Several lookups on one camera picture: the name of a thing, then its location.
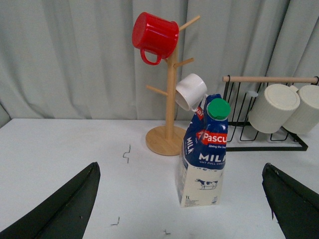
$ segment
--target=red label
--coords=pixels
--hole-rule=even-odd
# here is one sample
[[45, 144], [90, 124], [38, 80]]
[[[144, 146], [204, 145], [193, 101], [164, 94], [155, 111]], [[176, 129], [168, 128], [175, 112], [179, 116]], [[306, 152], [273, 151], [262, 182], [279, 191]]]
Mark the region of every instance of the red label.
[[203, 110], [201, 109], [201, 107], [197, 107], [196, 114], [197, 114], [197, 116], [198, 116], [198, 118], [199, 118], [200, 120], [202, 120], [202, 119], [204, 118], [204, 112], [203, 112]]
[[209, 131], [204, 131], [201, 137], [203, 144], [226, 144], [227, 134], [226, 133], [211, 133]]

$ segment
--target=green bottle cap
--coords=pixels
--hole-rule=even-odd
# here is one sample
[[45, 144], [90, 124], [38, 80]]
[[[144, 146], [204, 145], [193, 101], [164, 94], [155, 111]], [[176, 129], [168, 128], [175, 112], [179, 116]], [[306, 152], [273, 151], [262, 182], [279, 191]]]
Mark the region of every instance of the green bottle cap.
[[227, 101], [216, 98], [207, 106], [209, 116], [216, 120], [224, 120], [230, 113], [230, 105]]

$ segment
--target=round wooden base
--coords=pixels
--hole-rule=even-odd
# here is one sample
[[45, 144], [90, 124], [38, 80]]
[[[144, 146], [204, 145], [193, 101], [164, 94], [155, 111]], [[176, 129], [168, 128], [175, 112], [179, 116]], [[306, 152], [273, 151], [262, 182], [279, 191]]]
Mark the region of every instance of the round wooden base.
[[165, 138], [165, 125], [151, 129], [146, 134], [146, 145], [154, 153], [164, 156], [179, 155], [186, 130], [174, 126], [173, 139]]

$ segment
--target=mug handle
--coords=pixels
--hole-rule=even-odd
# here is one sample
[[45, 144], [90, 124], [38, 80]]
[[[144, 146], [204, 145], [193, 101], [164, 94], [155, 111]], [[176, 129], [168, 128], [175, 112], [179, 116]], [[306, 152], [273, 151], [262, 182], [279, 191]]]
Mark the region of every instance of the mug handle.
[[152, 65], [152, 66], [158, 65], [158, 64], [160, 63], [160, 60], [161, 60], [161, 57], [158, 55], [158, 57], [157, 57], [157, 59], [156, 59], [156, 62], [149, 61], [149, 60], [146, 58], [145, 50], [144, 50], [144, 49], [141, 49], [141, 57], [142, 57], [142, 60], [143, 60], [146, 64], [149, 64], [149, 65]]
[[198, 108], [198, 106], [195, 109], [193, 107], [191, 107], [190, 110], [196, 112], [197, 108]]

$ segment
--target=wooden dowel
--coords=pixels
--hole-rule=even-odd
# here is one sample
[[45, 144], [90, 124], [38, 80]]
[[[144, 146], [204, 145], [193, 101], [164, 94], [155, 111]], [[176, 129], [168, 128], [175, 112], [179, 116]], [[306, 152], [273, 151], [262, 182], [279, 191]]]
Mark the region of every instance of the wooden dowel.
[[[229, 77], [224, 76], [223, 82], [228, 82]], [[301, 77], [254, 77], [254, 76], [230, 76], [230, 82], [269, 82], [269, 83], [317, 83], [318, 79]]]
[[177, 62], [178, 45], [173, 53], [168, 57], [167, 62], [167, 94], [166, 97], [166, 117], [165, 117], [165, 139], [173, 140], [174, 115], [175, 115], [175, 93], [177, 70], [174, 64]]
[[175, 63], [174, 67], [177, 68], [177, 67], [180, 67], [182, 65], [188, 64], [188, 63], [193, 62], [193, 61], [194, 61], [194, 58], [189, 58], [187, 60]]
[[193, 24], [194, 22], [196, 22], [199, 19], [200, 19], [199, 15], [197, 17], [194, 17], [192, 20], [190, 20], [189, 22], [185, 23], [183, 26], [179, 27], [179, 31], [183, 31], [185, 28], [187, 28], [188, 26], [190, 26], [191, 24]]
[[156, 93], [162, 94], [162, 95], [164, 95], [164, 96], [168, 96], [167, 92], [162, 91], [162, 90], [160, 90], [160, 89], [158, 89], [158, 88], [155, 88], [155, 87], [153, 87], [153, 86], [146, 85], [146, 88], [149, 89], [149, 90], [151, 90], [151, 91], [155, 91]]

